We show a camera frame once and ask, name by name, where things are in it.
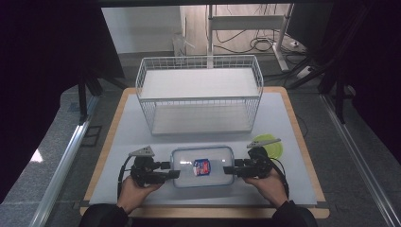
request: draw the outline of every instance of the transparent box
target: transparent box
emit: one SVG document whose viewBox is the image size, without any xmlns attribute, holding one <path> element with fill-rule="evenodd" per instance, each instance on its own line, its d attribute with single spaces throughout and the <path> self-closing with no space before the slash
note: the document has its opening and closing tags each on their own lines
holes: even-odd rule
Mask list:
<svg viewBox="0 0 401 227">
<path fill-rule="evenodd" d="M 207 170 L 195 166 L 199 162 L 210 166 Z M 227 146 L 177 148 L 171 153 L 171 163 L 173 170 L 181 171 L 174 179 L 176 187 L 228 185 L 234 181 L 234 175 L 224 174 L 224 166 L 234 165 L 233 151 Z"/>
<path fill-rule="evenodd" d="M 263 77 L 251 55 L 145 58 L 136 93 L 152 134 L 250 132 Z"/>
</svg>

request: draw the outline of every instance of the hand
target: hand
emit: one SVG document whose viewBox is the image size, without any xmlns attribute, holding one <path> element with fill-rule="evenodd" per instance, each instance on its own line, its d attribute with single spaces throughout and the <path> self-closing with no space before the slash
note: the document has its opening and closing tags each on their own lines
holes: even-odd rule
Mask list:
<svg viewBox="0 0 401 227">
<path fill-rule="evenodd" d="M 127 215 L 129 215 L 134 209 L 142 204 L 151 192 L 159 189 L 161 186 L 162 184 L 160 183 L 140 187 L 131 176 L 128 176 L 123 182 L 117 206 L 122 207 Z"/>
<path fill-rule="evenodd" d="M 244 178 L 244 182 L 255 186 L 259 193 L 276 208 L 288 201 L 283 183 L 280 180 L 280 175 L 278 175 L 274 168 L 267 178 Z"/>
</svg>

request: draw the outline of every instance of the person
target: person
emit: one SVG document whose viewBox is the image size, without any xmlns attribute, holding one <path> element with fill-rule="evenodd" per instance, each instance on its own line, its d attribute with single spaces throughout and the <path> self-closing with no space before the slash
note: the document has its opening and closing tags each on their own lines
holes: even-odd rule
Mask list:
<svg viewBox="0 0 401 227">
<path fill-rule="evenodd" d="M 280 176 L 274 169 L 269 177 L 264 179 L 245 178 L 245 183 L 257 188 L 263 198 L 268 200 L 277 209 L 272 220 L 277 227 L 315 227 L 317 222 L 306 208 L 298 207 L 293 201 L 289 201 L 285 188 L 280 181 Z M 138 208 L 145 198 L 159 189 L 161 184 L 151 184 L 140 187 L 131 176 L 127 177 L 122 186 L 117 205 L 98 204 L 88 208 L 79 224 L 87 226 L 125 226 L 128 215 Z"/>
</svg>

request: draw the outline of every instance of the white wall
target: white wall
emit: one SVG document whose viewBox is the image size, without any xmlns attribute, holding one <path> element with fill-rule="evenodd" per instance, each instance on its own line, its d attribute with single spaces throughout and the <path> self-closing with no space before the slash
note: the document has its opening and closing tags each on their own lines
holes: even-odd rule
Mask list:
<svg viewBox="0 0 401 227">
<path fill-rule="evenodd" d="M 104 8 L 118 54 L 172 51 L 174 33 L 182 32 L 180 7 Z"/>
</svg>

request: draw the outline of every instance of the wire basket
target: wire basket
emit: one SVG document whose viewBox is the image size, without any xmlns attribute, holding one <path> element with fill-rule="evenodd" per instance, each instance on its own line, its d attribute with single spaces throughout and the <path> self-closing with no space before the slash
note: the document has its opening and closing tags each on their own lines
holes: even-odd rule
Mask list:
<svg viewBox="0 0 401 227">
<path fill-rule="evenodd" d="M 152 134 L 250 132 L 263 77 L 250 55 L 145 58 L 136 93 Z"/>
</svg>

